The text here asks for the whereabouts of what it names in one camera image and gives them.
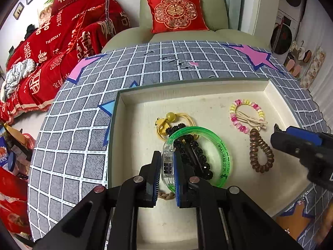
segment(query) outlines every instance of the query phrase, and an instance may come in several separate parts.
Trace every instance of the sofa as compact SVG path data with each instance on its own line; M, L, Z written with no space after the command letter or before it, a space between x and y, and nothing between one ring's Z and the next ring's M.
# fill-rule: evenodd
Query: sofa
M200 0L207 31L174 31L151 33L153 17L147 0L140 0L140 26L124 30L115 35L103 48L103 52L135 46L148 42L171 40L223 41L246 44L259 48L269 47L259 38L228 28L228 15L224 0Z

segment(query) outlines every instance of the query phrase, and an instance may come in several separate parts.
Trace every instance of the green bracelet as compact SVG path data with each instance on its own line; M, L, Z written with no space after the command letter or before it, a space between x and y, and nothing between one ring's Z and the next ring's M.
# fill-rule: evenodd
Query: green bracelet
M220 161L221 161L221 171L220 171L220 175L219 175L219 180L215 183L214 186L222 187L225 184L225 182L229 176L229 173L231 171L230 155L229 155L229 152L228 152L227 148L225 147L225 144L223 143L223 141L215 133L213 133L212 131L210 131L204 127L197 127L197 126L185 127L185 128L182 128L182 129L176 131L174 134L172 134L168 138L168 140L166 140L166 142L164 143L164 146L163 146L162 169L163 169L164 163L172 162L173 152L174 152L174 140L176 140L180 136L187 135L187 134L195 134L195 135L203 136L203 137L207 138L209 141L211 141L212 144L214 144L216 150L219 153ZM164 172L162 172L162 180L167 185L169 190L174 192L173 175L171 177L169 174L164 174Z

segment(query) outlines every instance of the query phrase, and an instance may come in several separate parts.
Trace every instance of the washing machine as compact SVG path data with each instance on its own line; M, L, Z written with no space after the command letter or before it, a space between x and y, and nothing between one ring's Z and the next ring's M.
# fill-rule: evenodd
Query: washing machine
M279 8L270 41L273 56L283 64L296 33L304 0L279 0Z

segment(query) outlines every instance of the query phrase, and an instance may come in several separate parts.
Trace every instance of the chair armrest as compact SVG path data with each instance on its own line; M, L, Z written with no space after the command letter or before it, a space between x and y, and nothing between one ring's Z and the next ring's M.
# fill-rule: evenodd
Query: chair armrest
M110 39L102 49L102 52L148 43L153 35L150 28L147 27L129 28L121 31Z

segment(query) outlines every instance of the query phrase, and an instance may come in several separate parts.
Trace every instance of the grid patterned tablecloth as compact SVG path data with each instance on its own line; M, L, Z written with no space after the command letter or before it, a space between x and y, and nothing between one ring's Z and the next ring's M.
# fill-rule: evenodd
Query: grid patterned tablecloth
M77 85L66 81L34 149L28 199L33 238L43 237L94 186L107 186L108 146L103 141L110 116L98 106L134 81L143 86L209 77L270 78L305 129L330 132L309 92L275 58L270 61L283 74L267 66L254 71L246 55L216 41L160 42L108 53L84 69ZM316 185L305 194L305 213L315 221L298 240L304 248L314 247L312 238L331 197Z

